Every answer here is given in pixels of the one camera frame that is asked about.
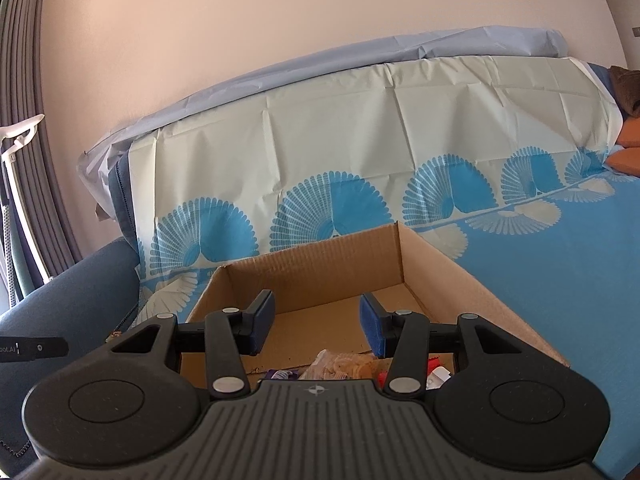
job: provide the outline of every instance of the purple package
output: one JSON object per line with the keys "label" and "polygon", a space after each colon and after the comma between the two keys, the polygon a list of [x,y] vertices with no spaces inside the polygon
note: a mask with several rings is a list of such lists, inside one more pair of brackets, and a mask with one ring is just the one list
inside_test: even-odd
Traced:
{"label": "purple package", "polygon": [[295,381],[300,377],[297,370],[268,370],[265,379],[280,379],[283,381]]}

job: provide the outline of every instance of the ribbed black surface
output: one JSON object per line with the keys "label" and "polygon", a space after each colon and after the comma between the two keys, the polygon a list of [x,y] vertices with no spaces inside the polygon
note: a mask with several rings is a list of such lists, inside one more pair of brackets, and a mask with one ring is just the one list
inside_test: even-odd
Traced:
{"label": "ribbed black surface", "polygon": [[180,446],[119,470],[76,470],[43,460],[42,480],[595,480],[589,465],[507,472],[449,445],[415,402],[396,402],[370,381],[265,381],[245,399],[213,404]]}

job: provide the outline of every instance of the sofa armrest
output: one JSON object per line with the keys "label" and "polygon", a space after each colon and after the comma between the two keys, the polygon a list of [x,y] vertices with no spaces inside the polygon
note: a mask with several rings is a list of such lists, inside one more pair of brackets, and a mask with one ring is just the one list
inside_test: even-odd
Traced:
{"label": "sofa armrest", "polygon": [[0,317],[2,336],[60,336],[64,358],[0,363],[0,470],[13,477],[36,459],[22,402],[41,379],[104,343],[138,303],[138,254],[120,238],[55,277]]}

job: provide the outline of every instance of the gray curtain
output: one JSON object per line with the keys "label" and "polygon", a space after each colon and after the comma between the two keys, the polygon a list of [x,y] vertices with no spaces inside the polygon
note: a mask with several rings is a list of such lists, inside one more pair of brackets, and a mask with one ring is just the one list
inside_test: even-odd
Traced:
{"label": "gray curtain", "polygon": [[[0,124],[45,113],[40,89],[42,0],[0,2]],[[35,241],[51,276],[81,259],[53,170],[46,118],[31,143],[17,152],[18,185]],[[24,246],[31,268],[28,247]],[[34,282],[36,276],[31,272]]]}

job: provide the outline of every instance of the metal rivet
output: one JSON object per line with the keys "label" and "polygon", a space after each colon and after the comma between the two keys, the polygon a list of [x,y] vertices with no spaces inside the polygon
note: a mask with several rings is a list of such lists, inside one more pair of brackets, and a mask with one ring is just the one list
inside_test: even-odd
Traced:
{"label": "metal rivet", "polygon": [[396,377],[389,388],[397,394],[412,394],[420,389],[420,381],[412,377]]}
{"label": "metal rivet", "polygon": [[244,381],[238,377],[220,377],[213,381],[213,389],[221,394],[234,394],[244,388]]}

